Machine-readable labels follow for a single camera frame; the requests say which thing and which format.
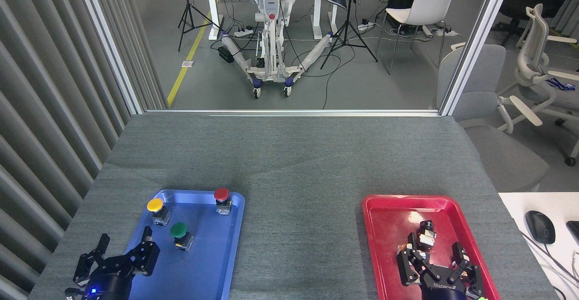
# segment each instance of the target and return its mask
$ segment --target tripod stand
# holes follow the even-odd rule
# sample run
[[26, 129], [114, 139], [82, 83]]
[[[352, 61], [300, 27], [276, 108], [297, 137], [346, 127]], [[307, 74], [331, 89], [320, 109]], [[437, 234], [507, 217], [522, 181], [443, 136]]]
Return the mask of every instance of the tripod stand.
[[[360, 34], [358, 33], [358, 31], [356, 31], [356, 29], [354, 28], [354, 26], [352, 25], [352, 23], [350, 22], [350, 10], [351, 10], [351, 6], [352, 6], [352, 0], [348, 0], [348, 10], [346, 13], [346, 21], [344, 22], [344, 24], [342, 24], [340, 26], [340, 28], [337, 30], [337, 32], [335, 33], [336, 36], [336, 40], [333, 42], [332, 47], [330, 48], [329, 52], [326, 55], [326, 58], [324, 59], [324, 63], [322, 63], [320, 69], [324, 68], [324, 65], [327, 61], [327, 59], [329, 58], [329, 55], [335, 51], [338, 50], [341, 47], [344, 46], [349, 46], [349, 47], [359, 47], [359, 48], [366, 48], [366, 50], [368, 50], [368, 52], [370, 52], [370, 55], [372, 55], [372, 57], [374, 58], [374, 60], [376, 62], [378, 62], [378, 59], [376, 59], [376, 56], [374, 56], [374, 54], [372, 53], [372, 51], [370, 50], [370, 47], [368, 47], [368, 45], [366, 44], [366, 42], [364, 42], [364, 40], [362, 40], [362, 37], [360, 36]], [[360, 46], [359, 44], [352, 44], [348, 42], [348, 27], [352, 28], [352, 31], [356, 34], [356, 36], [358, 36], [358, 38], [360, 39], [360, 41], [362, 41], [363, 46]]]
[[[203, 18], [205, 20], [207, 20], [207, 23], [199, 25], [199, 26], [195, 26], [195, 24], [193, 22], [193, 13], [191, 13], [191, 9], [194, 9], [197, 13], [201, 14], [201, 16], [203, 16]], [[209, 17], [205, 16], [205, 14], [201, 13], [201, 11], [199, 9], [197, 9], [197, 7], [195, 7], [189, 0], [187, 0], [187, 5], [185, 5], [185, 10], [183, 11], [183, 15], [181, 16], [181, 19], [179, 21], [179, 25], [177, 26], [178, 28], [180, 27], [181, 23], [183, 24], [183, 28], [181, 30], [181, 38], [179, 40], [178, 51], [180, 51], [180, 45], [183, 42], [183, 36], [186, 33], [191, 32], [194, 29], [202, 28], [203, 26], [207, 26], [207, 25], [215, 25], [215, 26], [219, 27], [219, 30], [223, 31], [223, 29], [221, 28], [221, 26], [219, 26], [219, 24], [215, 24], [215, 22], [213, 22], [211, 20], [211, 18], [209, 18]]]

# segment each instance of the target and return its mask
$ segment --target red tray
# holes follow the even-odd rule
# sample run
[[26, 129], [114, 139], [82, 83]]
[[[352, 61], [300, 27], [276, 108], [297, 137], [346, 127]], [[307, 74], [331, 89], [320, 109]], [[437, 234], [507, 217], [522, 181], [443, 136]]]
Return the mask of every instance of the red tray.
[[432, 220], [437, 233], [430, 262], [450, 267], [452, 244], [459, 241], [471, 261], [480, 265], [484, 297], [500, 299], [465, 216], [453, 199], [443, 195], [368, 195], [362, 208], [380, 300], [422, 298], [419, 286], [405, 287], [400, 282], [396, 255], [397, 247], [407, 243], [408, 234], [423, 220]]

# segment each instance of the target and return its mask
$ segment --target gray table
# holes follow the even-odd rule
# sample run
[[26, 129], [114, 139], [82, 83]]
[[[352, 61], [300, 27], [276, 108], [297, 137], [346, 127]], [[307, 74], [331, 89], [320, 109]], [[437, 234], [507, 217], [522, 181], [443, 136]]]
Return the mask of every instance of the gray table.
[[62, 300], [103, 232], [123, 253], [158, 190], [221, 186], [246, 198], [232, 300], [377, 299], [361, 201], [382, 193], [453, 197], [503, 299], [556, 299], [452, 118], [190, 113], [132, 118], [30, 299]]

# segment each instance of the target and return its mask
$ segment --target caster wheel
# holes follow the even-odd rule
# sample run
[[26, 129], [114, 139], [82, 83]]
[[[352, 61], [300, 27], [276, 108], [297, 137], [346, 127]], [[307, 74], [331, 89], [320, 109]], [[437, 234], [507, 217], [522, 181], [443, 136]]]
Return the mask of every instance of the caster wheel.
[[572, 167], [577, 163], [577, 160], [575, 160], [574, 157], [567, 157], [565, 158], [565, 164], [567, 164], [568, 166]]

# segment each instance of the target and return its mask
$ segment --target gripper logo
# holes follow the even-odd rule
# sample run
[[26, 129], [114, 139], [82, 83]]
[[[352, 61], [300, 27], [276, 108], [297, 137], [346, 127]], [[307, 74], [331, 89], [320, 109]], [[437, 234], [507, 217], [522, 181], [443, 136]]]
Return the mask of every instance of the gripper logo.
[[446, 285], [444, 285], [444, 284], [437, 284], [437, 283], [434, 283], [434, 286], [437, 287], [437, 288], [449, 288], [449, 289], [451, 289], [451, 290], [456, 289], [456, 286], [451, 286], [451, 287], [449, 287], [449, 286], [446, 286]]

